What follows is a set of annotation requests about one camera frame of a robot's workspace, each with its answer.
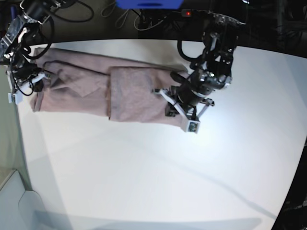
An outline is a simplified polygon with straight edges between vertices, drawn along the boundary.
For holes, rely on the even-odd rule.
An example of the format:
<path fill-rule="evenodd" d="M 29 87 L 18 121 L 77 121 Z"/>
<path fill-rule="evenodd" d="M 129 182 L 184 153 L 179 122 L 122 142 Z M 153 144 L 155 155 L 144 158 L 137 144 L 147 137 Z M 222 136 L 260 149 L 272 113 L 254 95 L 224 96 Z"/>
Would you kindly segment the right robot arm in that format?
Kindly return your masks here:
<path fill-rule="evenodd" d="M 80 4 L 90 11 L 90 17 L 83 20 L 72 20 L 57 15 L 60 9 Z M 44 71 L 37 66 L 41 58 L 51 47 L 55 35 L 54 18 L 68 23 L 85 23 L 93 19 L 94 10 L 78 0 L 23 0 L 19 5 L 20 13 L 11 21 L 5 35 L 0 39 L 0 63 L 7 66 L 7 77 L 10 86 L 9 99 L 28 96 L 26 89 L 38 92 L 42 89 Z M 28 42 L 40 35 L 47 46 L 38 55 L 32 56 Z"/>

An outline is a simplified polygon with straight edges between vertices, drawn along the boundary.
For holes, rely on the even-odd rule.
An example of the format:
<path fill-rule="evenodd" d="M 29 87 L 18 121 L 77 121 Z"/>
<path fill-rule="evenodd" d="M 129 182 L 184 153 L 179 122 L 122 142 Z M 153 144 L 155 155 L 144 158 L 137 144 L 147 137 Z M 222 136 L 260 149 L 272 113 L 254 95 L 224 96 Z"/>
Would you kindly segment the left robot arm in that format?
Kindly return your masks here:
<path fill-rule="evenodd" d="M 184 77 L 171 72 L 171 79 L 178 86 L 155 90 L 167 101 L 165 115 L 187 116 L 195 120 L 215 103 L 209 95 L 226 88 L 232 82 L 232 64 L 237 47 L 239 30 L 248 20 L 248 0 L 212 0 L 206 12 L 201 40 L 203 52 L 196 58 L 185 55 L 182 40 L 177 50 L 190 62 L 192 73 Z"/>

